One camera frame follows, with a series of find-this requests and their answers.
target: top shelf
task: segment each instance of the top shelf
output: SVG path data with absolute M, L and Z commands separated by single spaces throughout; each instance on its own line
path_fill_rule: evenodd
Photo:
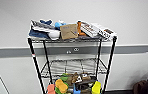
M 73 43 L 73 42 L 108 42 L 109 40 L 106 40 L 103 37 L 95 37 L 95 38 L 91 38 L 91 37 L 78 37 L 78 38 L 74 38 L 74 39 L 58 39 L 58 40 L 51 40 L 51 39 L 46 39 L 46 38 L 30 38 L 32 40 L 33 43 Z

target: green object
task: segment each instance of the green object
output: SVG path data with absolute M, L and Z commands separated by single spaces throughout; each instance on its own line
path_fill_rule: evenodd
M 64 84 L 66 84 L 69 87 L 69 85 L 66 82 L 64 82 Z
M 63 73 L 63 74 L 61 75 L 60 79 L 61 79 L 62 81 L 64 81 L 64 82 L 67 81 L 67 80 L 68 80 L 67 74 L 66 74 L 66 73 Z
M 58 94 L 62 94 L 57 87 L 55 87 L 55 92 L 58 93 Z

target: orange object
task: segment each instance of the orange object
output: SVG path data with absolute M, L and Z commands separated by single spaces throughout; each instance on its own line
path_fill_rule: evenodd
M 86 36 L 86 34 L 84 32 L 81 32 L 81 29 L 80 29 L 81 23 L 82 23 L 81 21 L 78 21 L 77 22 L 77 24 L 78 24 L 77 29 L 78 29 L 79 35 Z
M 60 90 L 61 93 L 66 93 L 68 86 L 63 83 L 61 79 L 56 80 L 55 86 Z
M 47 87 L 48 93 L 47 94 L 55 94 L 54 88 L 55 88 L 54 84 L 48 85 L 48 87 Z

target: shelf post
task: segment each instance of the shelf post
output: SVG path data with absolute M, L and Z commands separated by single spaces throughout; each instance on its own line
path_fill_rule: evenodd
M 50 82 L 51 82 L 51 84 L 53 84 L 51 69 L 50 69 L 49 60 L 48 60 L 47 48 L 46 48 L 46 45 L 45 45 L 45 40 L 43 40 L 43 45 L 44 45 L 44 51 L 45 51 L 45 56 L 46 56 L 46 60 L 47 60 L 47 65 L 48 65 L 48 71 L 49 71 L 49 75 L 50 75 Z
M 115 48 L 115 42 L 116 42 L 116 40 L 117 40 L 117 37 L 114 36 L 114 38 L 113 38 L 113 44 L 112 44 L 112 48 L 111 48 L 111 52 L 110 52 L 110 58 L 109 58 L 109 64 L 108 64 L 107 74 L 106 74 L 106 78 L 105 78 L 104 88 L 102 90 L 102 94 L 105 93 L 105 89 L 106 89 L 106 85 L 107 85 L 107 81 L 108 81 L 108 76 L 109 76 L 109 73 L 110 73 L 111 61 L 112 61 L 112 57 L 113 57 L 113 53 L 114 53 L 114 48 Z
M 98 66 L 99 66 L 99 61 L 100 61 L 101 42 L 102 42 L 102 38 L 100 38 L 100 44 L 99 44 L 99 47 L 98 47 L 98 58 L 97 58 L 97 66 L 96 66 L 96 78 L 97 78 L 97 74 L 98 74 Z
M 36 67 L 36 70 L 37 70 L 37 74 L 38 74 L 38 78 L 39 78 L 39 81 L 40 81 L 40 85 L 41 85 L 43 94 L 46 94 L 46 93 L 45 93 L 45 89 L 44 89 L 44 85 L 43 85 L 43 82 L 42 82 L 42 79 L 41 79 L 41 73 L 40 73 L 40 71 L 39 71 L 39 67 L 38 67 L 38 64 L 37 64 L 37 59 L 36 59 L 36 56 L 35 56 L 35 52 L 34 52 L 34 48 L 33 48 L 33 45 L 32 45 L 32 40 L 31 40 L 31 38 L 28 38 L 28 43 L 29 43 L 29 45 L 30 45 L 32 57 L 33 57 L 34 64 L 35 64 L 35 67 Z

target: yellow object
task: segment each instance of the yellow object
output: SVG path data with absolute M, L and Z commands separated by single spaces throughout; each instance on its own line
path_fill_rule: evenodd
M 96 81 L 92 87 L 92 94 L 100 94 L 101 83 Z
M 60 90 L 61 93 L 67 92 L 68 86 L 64 84 L 61 79 L 56 80 L 55 85 Z

